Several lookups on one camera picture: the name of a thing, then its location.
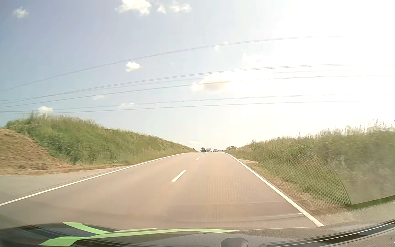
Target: car hood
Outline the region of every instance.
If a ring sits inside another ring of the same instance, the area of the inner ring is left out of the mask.
[[[392,229],[395,229],[395,219],[381,223],[358,221],[315,228],[272,229],[113,229],[80,222],[63,222],[2,229],[0,239],[6,246],[17,243],[23,246],[80,247],[312,247],[349,243]]]

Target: solid white edge line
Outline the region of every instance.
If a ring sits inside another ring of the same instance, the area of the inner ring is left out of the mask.
[[[178,178],[179,178],[180,176],[182,176],[182,174],[184,174],[186,171],[187,171],[187,170],[184,170],[184,171],[182,171],[181,173],[179,173],[179,175],[176,176],[176,177],[172,180],[172,182],[175,182],[176,180],[178,180]]]
[[[300,211],[304,216],[306,216],[309,220],[311,220],[313,223],[315,223],[317,226],[324,226],[319,220],[317,220],[314,216],[309,214],[306,210],[304,210],[302,207],[300,207],[298,204],[296,204],[293,200],[291,200],[289,197],[287,197],[285,194],[283,194],[279,189],[277,189],[275,186],[270,184],[266,179],[262,178],[258,173],[253,171],[251,168],[249,168],[247,165],[243,164],[240,160],[238,160],[236,157],[230,155],[229,153],[226,153],[227,155],[231,156],[233,159],[237,160],[240,164],[242,164],[246,169],[248,169],[250,172],[252,172],[255,176],[260,178],[265,184],[267,184],[269,187],[271,187],[275,192],[277,192],[280,196],[282,196],[288,203],[290,203],[292,206],[294,206],[298,211]]]
[[[170,156],[166,156],[166,157],[162,157],[162,158],[157,158],[157,159],[154,159],[154,160],[145,161],[145,162],[142,162],[142,163],[139,163],[139,164],[135,164],[135,165],[132,165],[132,166],[126,166],[124,168],[121,168],[121,169],[118,169],[118,170],[113,170],[113,171],[110,171],[110,172],[107,172],[107,173],[103,173],[103,174],[100,174],[100,175],[97,175],[97,176],[94,176],[94,177],[88,177],[88,178],[85,178],[85,179],[82,179],[82,180],[79,180],[79,181],[75,181],[75,182],[72,182],[72,183],[69,183],[69,184],[65,184],[65,185],[61,185],[61,186],[58,186],[58,187],[50,188],[50,189],[47,189],[47,190],[44,190],[44,191],[41,191],[41,192],[38,192],[38,193],[34,193],[34,194],[31,194],[31,195],[28,195],[28,196],[24,196],[24,197],[21,197],[21,198],[18,198],[18,199],[14,199],[14,200],[5,202],[5,203],[1,203],[0,206],[4,206],[4,205],[10,204],[10,203],[14,203],[14,202],[17,202],[17,201],[20,201],[22,199],[26,199],[26,198],[29,198],[29,197],[32,197],[32,196],[37,196],[37,195],[40,195],[40,194],[43,194],[45,192],[49,192],[49,191],[52,191],[52,190],[55,190],[55,189],[58,189],[58,188],[67,187],[67,186],[70,186],[70,185],[73,185],[73,184],[76,184],[76,183],[80,183],[80,182],[83,182],[83,181],[86,181],[86,180],[90,180],[90,179],[93,179],[93,178],[96,178],[96,177],[101,177],[101,176],[104,176],[104,175],[107,175],[107,174],[111,174],[111,173],[114,173],[114,172],[117,172],[117,171],[122,171],[122,170],[125,170],[127,168],[131,168],[131,167],[134,167],[134,166],[139,166],[139,165],[142,165],[142,164],[146,164],[146,163],[149,163],[149,162],[152,162],[152,161],[155,161],[155,160],[161,160],[161,159],[173,157],[173,156],[176,156],[176,155],[179,155],[179,154],[174,154],[174,155],[170,155]]]

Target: grassy embankment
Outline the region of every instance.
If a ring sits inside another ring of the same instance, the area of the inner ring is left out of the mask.
[[[395,195],[395,123],[252,142],[228,153],[315,208]]]
[[[9,121],[6,128],[0,128],[0,174],[107,168],[195,152],[158,137],[63,115],[31,115]]]

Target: sky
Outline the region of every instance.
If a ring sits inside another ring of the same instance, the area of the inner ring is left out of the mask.
[[[195,149],[391,122],[395,1],[0,0],[0,126],[31,110]]]

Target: green grass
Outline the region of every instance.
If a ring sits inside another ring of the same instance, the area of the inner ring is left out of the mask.
[[[195,152],[179,143],[64,115],[34,115],[9,121],[8,129],[28,134],[50,154],[72,164],[136,164]]]
[[[293,196],[359,204],[395,195],[395,123],[252,142],[228,153],[258,162],[263,176],[284,181]]]

